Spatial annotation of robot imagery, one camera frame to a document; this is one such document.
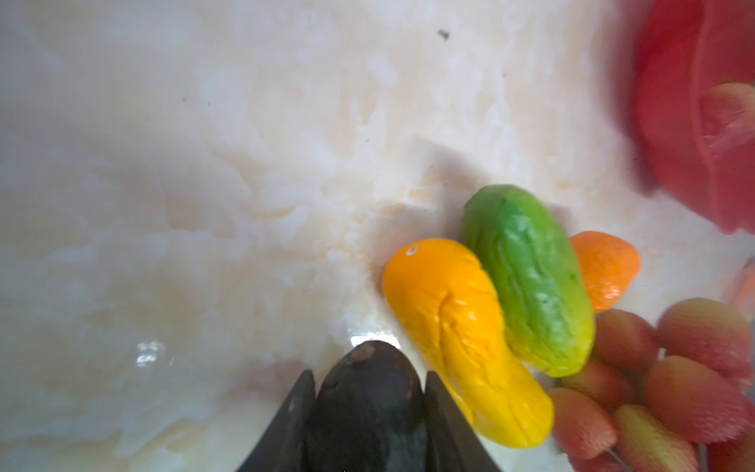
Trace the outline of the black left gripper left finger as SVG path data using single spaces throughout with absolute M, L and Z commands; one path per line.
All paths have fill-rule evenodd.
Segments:
M 307 471 L 306 430 L 315 386 L 313 371 L 303 371 L 237 472 Z

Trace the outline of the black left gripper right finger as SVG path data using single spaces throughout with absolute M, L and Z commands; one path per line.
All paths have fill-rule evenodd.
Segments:
M 501 472 L 434 371 L 427 373 L 424 397 L 428 471 Z

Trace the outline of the dark avocado fake fruit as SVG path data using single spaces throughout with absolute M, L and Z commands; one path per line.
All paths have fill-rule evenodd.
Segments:
M 424 471 L 427 446 L 422 384 L 400 350 L 366 341 L 330 370 L 307 426 L 313 471 Z

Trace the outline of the yellow fake mango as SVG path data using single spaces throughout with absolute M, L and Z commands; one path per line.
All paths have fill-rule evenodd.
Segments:
M 413 242 L 387 262 L 381 288 L 477 433 L 507 448 L 548 438 L 554 403 L 508 347 L 497 289 L 469 249 L 442 238 Z

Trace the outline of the green fake mango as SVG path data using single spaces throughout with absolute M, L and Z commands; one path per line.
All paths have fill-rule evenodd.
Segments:
M 517 357 L 552 378 L 580 372 L 593 348 L 595 312 L 576 253 L 549 208 L 515 185 L 486 186 L 464 206 L 460 241 L 497 289 Z

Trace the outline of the orange fake tangerine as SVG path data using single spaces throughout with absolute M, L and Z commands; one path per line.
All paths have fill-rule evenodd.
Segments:
M 629 242 L 599 231 L 570 238 L 595 313 L 615 306 L 641 271 L 639 251 Z

